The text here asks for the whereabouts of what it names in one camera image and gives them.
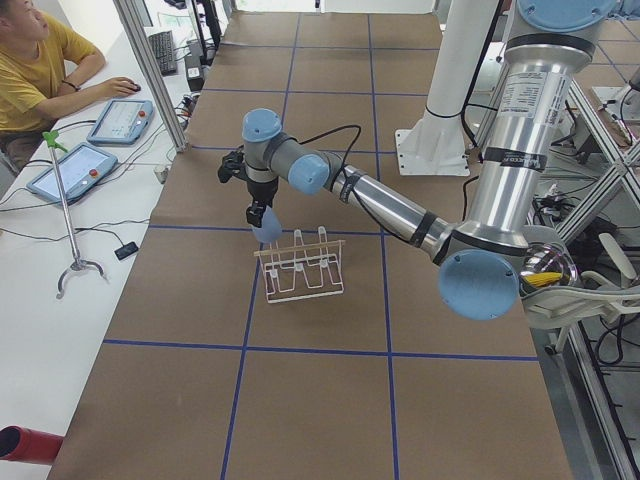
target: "blue joint cap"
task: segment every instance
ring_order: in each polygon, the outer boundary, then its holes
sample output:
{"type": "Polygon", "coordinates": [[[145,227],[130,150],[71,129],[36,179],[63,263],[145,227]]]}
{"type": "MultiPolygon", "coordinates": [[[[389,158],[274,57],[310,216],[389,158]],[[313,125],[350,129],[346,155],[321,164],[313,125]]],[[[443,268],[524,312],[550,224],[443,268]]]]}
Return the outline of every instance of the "blue joint cap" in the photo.
{"type": "Polygon", "coordinates": [[[444,303],[471,320],[492,320],[507,313],[519,295],[519,276],[503,257],[485,250],[461,250],[438,273],[444,303]]]}
{"type": "Polygon", "coordinates": [[[280,116],[267,108],[251,110],[242,120],[242,138],[245,142],[266,142],[281,131],[280,116]]]}
{"type": "Polygon", "coordinates": [[[318,155],[309,153],[293,162],[287,181],[296,190],[315,195],[329,179],[329,165],[318,155]]]}
{"type": "Polygon", "coordinates": [[[582,30],[607,18],[616,0],[518,0],[529,25],[554,33],[582,30]]]}

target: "white table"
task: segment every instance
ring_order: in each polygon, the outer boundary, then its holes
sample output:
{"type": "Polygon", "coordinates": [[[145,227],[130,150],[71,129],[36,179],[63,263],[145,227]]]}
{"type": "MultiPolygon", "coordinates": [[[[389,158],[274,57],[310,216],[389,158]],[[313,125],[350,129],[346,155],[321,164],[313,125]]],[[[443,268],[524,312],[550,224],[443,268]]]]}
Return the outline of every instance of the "white table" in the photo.
{"type": "MultiPolygon", "coordinates": [[[[135,61],[128,39],[123,34],[107,55],[107,67],[90,84],[113,76],[127,76],[142,90],[132,96],[152,100],[151,90],[135,61]]],[[[178,104],[188,93],[184,65],[177,75],[164,77],[169,94],[178,104]]],[[[104,103],[93,105],[58,122],[58,126],[98,118],[104,103]]],[[[154,115],[142,138],[131,147],[105,149],[125,160],[158,127],[160,115],[154,115]]],[[[90,126],[61,132],[59,141],[73,147],[84,141],[90,126]]],[[[166,132],[158,135],[153,146],[139,158],[132,170],[120,179],[95,188],[71,206],[74,226],[90,227],[100,222],[144,220],[155,206],[162,185],[153,173],[158,164],[173,158],[171,140],[166,132]]],[[[48,159],[45,146],[33,158],[48,159]]],[[[7,192],[24,187],[45,165],[28,166],[7,192]]],[[[46,203],[29,192],[20,191],[0,210],[46,203]]],[[[61,237],[66,234],[62,210],[45,206],[0,213],[0,226],[34,236],[61,237]]],[[[104,227],[116,232],[128,243],[142,242],[146,224],[104,227]]],[[[43,242],[0,235],[0,428],[21,425],[64,435],[84,388],[104,333],[109,325],[135,256],[119,261],[114,250],[117,239],[101,232],[78,236],[83,258],[99,262],[108,281],[97,271],[73,273],[65,280],[65,294],[56,299],[60,274],[71,265],[69,241],[43,242]]],[[[19,462],[0,462],[0,478],[39,480],[49,467],[19,462]]]]}

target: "robotic arm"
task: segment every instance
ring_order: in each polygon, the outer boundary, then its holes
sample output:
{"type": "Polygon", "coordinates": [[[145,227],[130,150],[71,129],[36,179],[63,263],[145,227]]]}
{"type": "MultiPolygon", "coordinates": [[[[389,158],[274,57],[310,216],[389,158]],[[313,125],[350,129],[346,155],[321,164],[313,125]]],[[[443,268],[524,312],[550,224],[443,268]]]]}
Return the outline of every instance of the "robotic arm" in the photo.
{"type": "Polygon", "coordinates": [[[247,182],[253,198],[247,220],[262,232],[261,241],[275,240],[264,234],[264,215],[279,177],[305,194],[326,188],[440,265],[440,293],[456,313],[475,320],[499,317],[518,297],[528,248],[522,227],[572,77],[591,61],[601,21],[615,6],[616,0],[518,1],[502,101],[476,197],[462,223],[446,222],[336,154],[300,145],[266,109],[245,116],[244,147],[223,159],[220,180],[247,182]]]}

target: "yellow t-shirt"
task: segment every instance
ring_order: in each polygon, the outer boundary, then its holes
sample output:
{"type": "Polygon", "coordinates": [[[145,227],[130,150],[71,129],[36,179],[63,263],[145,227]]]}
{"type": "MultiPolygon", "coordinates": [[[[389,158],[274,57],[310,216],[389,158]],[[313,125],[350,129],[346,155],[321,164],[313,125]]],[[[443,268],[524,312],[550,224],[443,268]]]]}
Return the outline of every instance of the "yellow t-shirt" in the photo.
{"type": "Polygon", "coordinates": [[[38,58],[12,56],[0,45],[0,134],[46,129],[51,120],[33,107],[56,95],[66,77],[64,60],[80,63],[97,48],[48,14],[49,36],[38,42],[38,58]]]}

